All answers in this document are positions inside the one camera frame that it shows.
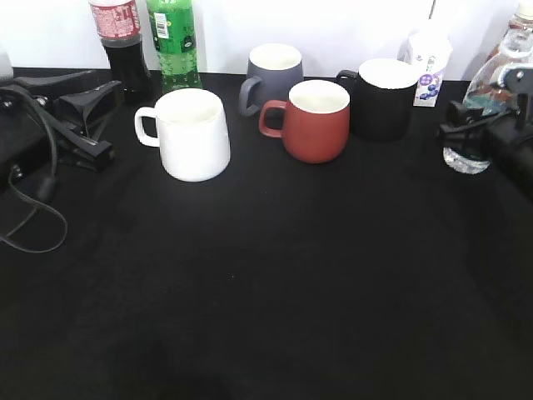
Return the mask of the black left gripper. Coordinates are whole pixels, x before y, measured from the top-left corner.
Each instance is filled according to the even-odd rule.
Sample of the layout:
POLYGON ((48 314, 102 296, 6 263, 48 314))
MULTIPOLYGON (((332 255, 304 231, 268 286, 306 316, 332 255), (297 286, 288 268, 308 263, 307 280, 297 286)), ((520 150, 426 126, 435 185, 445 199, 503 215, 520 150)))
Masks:
POLYGON ((28 174, 50 162, 49 176, 57 178, 57 140, 46 108, 33 95, 58 98, 53 107, 61 163, 91 171, 113 164, 113 145, 101 136, 122 105, 121 82, 113 80, 98 87, 95 70, 54 77, 15 77, 13 81, 18 86, 1 87, 2 190, 7 189, 7 175, 15 166, 28 174))

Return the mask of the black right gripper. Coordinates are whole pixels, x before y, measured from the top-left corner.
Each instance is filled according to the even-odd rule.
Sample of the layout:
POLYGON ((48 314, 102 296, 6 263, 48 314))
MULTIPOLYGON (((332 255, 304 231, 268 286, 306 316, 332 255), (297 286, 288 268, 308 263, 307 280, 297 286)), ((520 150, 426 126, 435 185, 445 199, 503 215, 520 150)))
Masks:
POLYGON ((532 191, 532 124, 517 127, 520 111, 506 107, 484 115, 483 108, 468 108, 451 101, 446 120, 438 127, 437 140, 456 150, 487 150, 500 171, 522 192, 532 191))

